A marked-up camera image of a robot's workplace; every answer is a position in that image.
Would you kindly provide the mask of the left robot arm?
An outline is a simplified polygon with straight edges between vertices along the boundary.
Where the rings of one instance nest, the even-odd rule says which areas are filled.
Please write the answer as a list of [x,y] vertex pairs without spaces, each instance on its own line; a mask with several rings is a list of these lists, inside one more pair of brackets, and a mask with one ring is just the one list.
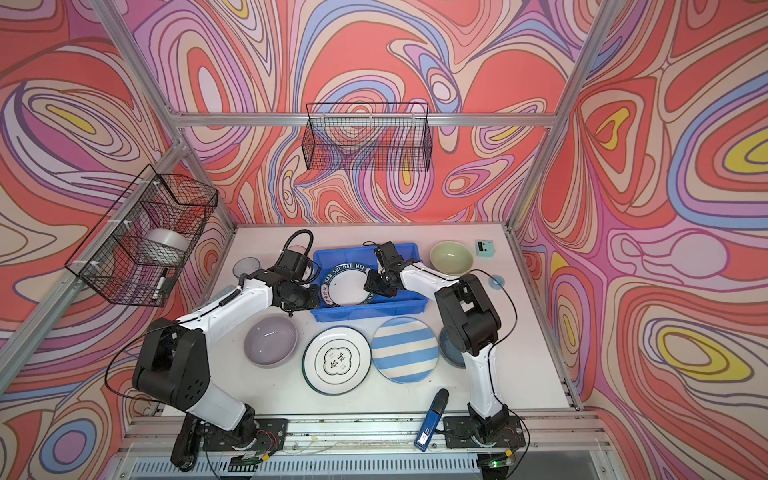
[[254,315],[278,308],[291,315],[319,306],[316,274],[306,252],[284,249],[275,265],[240,276],[193,313],[154,321],[132,377],[141,393],[223,431],[247,429],[249,406],[217,386],[209,350]]

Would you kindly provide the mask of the green rim text plate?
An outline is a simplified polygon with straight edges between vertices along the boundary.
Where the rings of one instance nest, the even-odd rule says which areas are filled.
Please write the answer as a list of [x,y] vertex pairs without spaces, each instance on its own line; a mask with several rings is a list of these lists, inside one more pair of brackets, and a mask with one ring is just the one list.
[[333,267],[320,284],[323,302],[330,307],[371,303],[375,295],[365,289],[370,268],[361,263],[342,263]]

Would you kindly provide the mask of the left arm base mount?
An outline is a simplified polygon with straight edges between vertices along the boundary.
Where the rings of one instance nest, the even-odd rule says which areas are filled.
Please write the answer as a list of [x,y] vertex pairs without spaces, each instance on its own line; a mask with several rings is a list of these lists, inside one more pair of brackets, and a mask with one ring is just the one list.
[[286,418],[244,419],[232,431],[207,423],[199,431],[203,446],[210,452],[273,454],[283,449],[288,424]]

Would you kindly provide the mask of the green rim clover plate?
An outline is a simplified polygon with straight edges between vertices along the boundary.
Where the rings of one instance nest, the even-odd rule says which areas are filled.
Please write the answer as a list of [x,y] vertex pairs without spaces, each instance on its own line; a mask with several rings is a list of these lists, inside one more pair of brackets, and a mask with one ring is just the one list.
[[372,365],[369,341],[358,330],[337,326],[316,335],[302,355],[302,374],[309,387],[325,396],[340,396],[359,387]]

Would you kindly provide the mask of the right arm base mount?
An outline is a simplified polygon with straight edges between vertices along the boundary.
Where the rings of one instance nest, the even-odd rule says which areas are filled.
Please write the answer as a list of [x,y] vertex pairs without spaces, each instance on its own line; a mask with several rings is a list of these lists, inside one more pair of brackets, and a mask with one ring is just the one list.
[[480,420],[475,416],[448,416],[441,430],[449,449],[504,448],[512,452],[527,446],[521,419],[508,411]]

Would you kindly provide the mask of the blue striped plate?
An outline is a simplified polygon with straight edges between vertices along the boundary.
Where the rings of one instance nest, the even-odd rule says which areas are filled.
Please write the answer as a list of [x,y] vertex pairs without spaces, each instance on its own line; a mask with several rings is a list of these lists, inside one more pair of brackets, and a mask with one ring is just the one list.
[[372,362],[398,384],[425,380],[436,368],[439,347],[433,331],[421,320],[401,316],[382,324],[371,340]]

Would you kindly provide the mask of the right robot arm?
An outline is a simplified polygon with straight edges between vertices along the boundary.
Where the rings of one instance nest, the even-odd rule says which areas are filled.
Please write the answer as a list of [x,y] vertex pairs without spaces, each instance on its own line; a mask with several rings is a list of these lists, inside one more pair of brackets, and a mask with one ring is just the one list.
[[509,409],[496,392],[495,345],[500,341],[500,315],[473,274],[449,277],[415,259],[404,259],[391,242],[376,244],[377,267],[367,274],[364,289],[392,298],[415,292],[435,302],[443,329],[462,354],[470,379],[469,417],[479,431],[500,430]]

